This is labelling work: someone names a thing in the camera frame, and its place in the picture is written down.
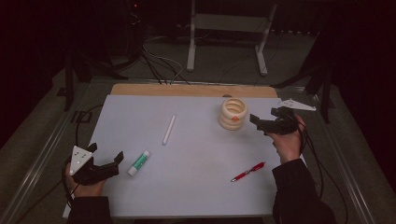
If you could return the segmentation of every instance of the person's left hand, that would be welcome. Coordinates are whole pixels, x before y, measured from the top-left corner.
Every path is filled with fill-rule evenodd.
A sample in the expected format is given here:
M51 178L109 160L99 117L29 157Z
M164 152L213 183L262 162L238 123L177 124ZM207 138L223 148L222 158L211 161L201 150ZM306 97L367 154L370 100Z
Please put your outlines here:
M67 183L69 187L74 191L75 197L98 197L102 196L102 190L105 185L105 180L99 181L93 185L79 185L74 182L73 177L69 174L70 172L70 162L67 164L66 169L64 170L67 178Z

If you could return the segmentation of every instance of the glue stick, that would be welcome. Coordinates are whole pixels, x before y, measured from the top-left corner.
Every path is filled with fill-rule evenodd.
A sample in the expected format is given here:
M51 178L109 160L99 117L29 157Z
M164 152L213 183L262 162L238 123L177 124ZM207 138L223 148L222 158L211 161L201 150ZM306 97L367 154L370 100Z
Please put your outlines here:
M134 162L134 164L131 166L131 168L128 170L128 175L134 176L136 172L142 167L142 165L145 163L145 161L149 158L149 152L145 151L140 155L139 158Z

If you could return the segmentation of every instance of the white bracket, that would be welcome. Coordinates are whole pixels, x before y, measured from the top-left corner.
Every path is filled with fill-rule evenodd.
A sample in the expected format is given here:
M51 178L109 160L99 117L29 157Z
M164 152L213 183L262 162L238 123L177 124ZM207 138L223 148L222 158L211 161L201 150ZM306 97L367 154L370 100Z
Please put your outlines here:
M92 157L92 153L81 147L73 147L70 175L74 175Z
M305 104L299 103L297 101L293 101L291 99L289 99L287 101L282 101L279 103L279 105L283 105L285 107L292 108L292 109L302 109L302 110L312 110L312 111L317 110L317 108L314 106L305 105Z

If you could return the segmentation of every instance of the dark background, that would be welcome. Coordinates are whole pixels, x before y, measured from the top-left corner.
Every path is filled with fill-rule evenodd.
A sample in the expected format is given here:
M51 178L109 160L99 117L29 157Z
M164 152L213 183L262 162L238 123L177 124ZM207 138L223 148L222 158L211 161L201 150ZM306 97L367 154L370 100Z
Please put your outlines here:
M100 0L95 4L106 4ZM188 33L190 1L149 0L139 2L144 21L161 34ZM259 15L260 7L242 1L203 1L201 11ZM117 8L109 7L117 15ZM396 152L393 135L396 7L391 1L305 1L279 4L273 22L276 33L301 32L318 35L307 57L311 63L334 64L332 83L358 122L389 183L396 191ZM50 90L51 79L64 68L64 55L71 31L91 27L85 38L99 36L101 23L94 16L92 1L3 1L0 7L1 146L14 133L37 102ZM108 36L94 43L106 54Z

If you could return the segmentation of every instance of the black sleeve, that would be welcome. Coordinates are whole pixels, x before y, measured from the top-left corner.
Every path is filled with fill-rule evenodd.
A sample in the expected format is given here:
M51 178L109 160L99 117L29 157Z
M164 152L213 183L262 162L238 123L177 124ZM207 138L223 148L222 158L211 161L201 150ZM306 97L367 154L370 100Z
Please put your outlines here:
M72 203L67 224L112 224L107 197L78 197Z
M301 159L276 167L273 174L277 187L273 213L276 223L336 223L332 209L317 195L314 179Z

